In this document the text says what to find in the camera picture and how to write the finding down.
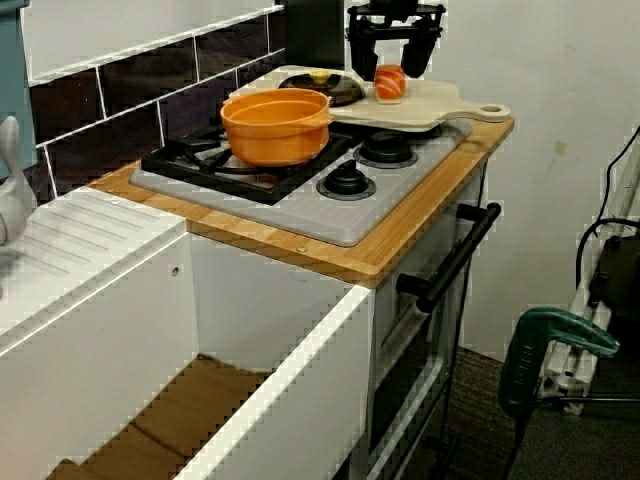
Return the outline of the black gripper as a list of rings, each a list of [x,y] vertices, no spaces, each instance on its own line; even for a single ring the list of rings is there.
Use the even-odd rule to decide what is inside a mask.
[[[442,4],[422,4],[418,0],[371,0],[352,6],[349,15],[349,43],[354,68],[375,68],[376,39],[369,30],[395,29],[433,30],[440,27],[444,14]],[[441,31],[426,32],[411,37],[403,47],[401,68],[410,78],[419,78],[427,65],[441,36]]]

